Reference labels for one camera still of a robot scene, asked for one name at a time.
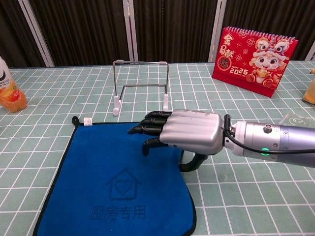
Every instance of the wire phone stand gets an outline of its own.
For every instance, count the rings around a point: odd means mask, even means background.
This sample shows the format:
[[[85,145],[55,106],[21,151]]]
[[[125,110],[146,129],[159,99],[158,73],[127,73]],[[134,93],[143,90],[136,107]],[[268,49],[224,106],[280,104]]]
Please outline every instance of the wire phone stand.
[[[125,84],[123,86],[122,92],[120,96],[117,95],[117,86],[116,86],[116,72],[115,72],[115,65],[116,64],[157,64],[157,65],[166,65],[167,72],[166,72],[166,84]],[[164,98],[163,98],[163,111],[168,111],[168,94],[167,94],[167,87],[168,87],[168,74],[169,74],[169,64],[165,61],[160,62],[146,62],[146,61],[126,61],[126,60],[116,60],[113,62],[113,70],[114,70],[114,85],[115,85],[115,96],[114,96],[114,110],[113,115],[116,117],[118,116],[121,110],[122,104],[122,96],[123,93],[127,88],[132,87],[164,87]]]

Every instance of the green checkered table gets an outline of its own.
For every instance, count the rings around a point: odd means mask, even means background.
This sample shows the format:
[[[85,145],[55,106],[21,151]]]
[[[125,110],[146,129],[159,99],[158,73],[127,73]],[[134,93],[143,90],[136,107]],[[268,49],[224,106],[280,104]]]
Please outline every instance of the green checkered table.
[[[212,63],[170,64],[169,110],[198,109],[238,120],[279,123],[287,114],[315,123],[302,101],[314,62],[289,63],[272,98],[211,78]],[[93,122],[140,121],[162,110],[163,88],[126,88],[113,116],[112,66],[11,69],[28,107],[0,109],[0,236],[32,235],[73,132],[73,116]],[[117,66],[117,85],[165,83],[158,65]],[[185,154],[185,161],[192,153]],[[315,169],[234,156],[223,149],[183,174],[197,211],[194,235],[315,235]]]

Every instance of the robotic hand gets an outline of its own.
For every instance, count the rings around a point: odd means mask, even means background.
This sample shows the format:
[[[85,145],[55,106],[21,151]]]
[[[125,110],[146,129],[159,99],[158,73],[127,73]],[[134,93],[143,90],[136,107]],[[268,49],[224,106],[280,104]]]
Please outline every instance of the robotic hand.
[[[315,129],[238,121],[230,116],[192,110],[155,111],[131,128],[128,134],[156,136],[142,145],[143,155],[150,148],[175,147],[194,152],[191,162],[180,164],[182,172],[199,168],[209,155],[223,147],[237,156],[284,162],[315,168]]]

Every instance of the blue towel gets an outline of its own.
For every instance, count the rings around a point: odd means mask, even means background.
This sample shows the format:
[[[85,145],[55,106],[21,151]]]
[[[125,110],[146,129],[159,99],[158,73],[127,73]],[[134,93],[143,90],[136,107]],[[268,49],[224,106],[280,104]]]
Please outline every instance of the blue towel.
[[[141,153],[151,138],[129,135],[135,123],[75,130],[46,198],[35,236],[182,236],[196,226],[192,198],[179,171],[181,151]]]

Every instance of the calendar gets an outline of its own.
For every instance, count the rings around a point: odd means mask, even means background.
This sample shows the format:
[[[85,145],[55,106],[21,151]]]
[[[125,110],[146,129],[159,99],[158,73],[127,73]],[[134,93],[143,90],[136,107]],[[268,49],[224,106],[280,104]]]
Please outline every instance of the calendar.
[[[225,27],[212,78],[272,97],[297,43],[295,37]]]

